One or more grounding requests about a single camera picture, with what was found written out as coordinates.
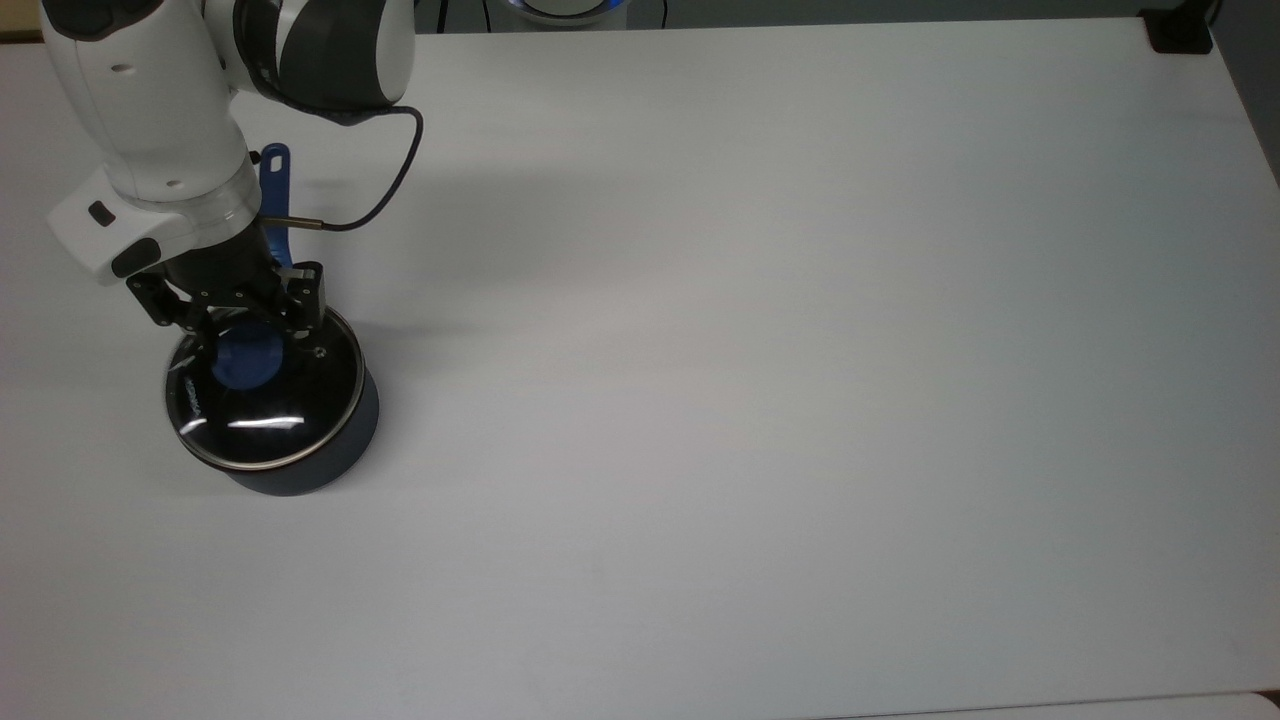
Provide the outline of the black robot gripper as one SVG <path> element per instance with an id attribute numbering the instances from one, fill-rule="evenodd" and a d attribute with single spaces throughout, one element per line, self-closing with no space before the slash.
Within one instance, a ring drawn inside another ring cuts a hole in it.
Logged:
<path id="1" fill-rule="evenodd" d="M 257 222 L 224 242 L 131 275 L 125 287 L 154 324 L 183 331 L 169 369 L 216 363 L 216 328 L 209 307 L 250 311 L 284 333 L 287 351 L 315 346 L 326 319 L 324 265 L 296 263 L 280 277 Z"/>

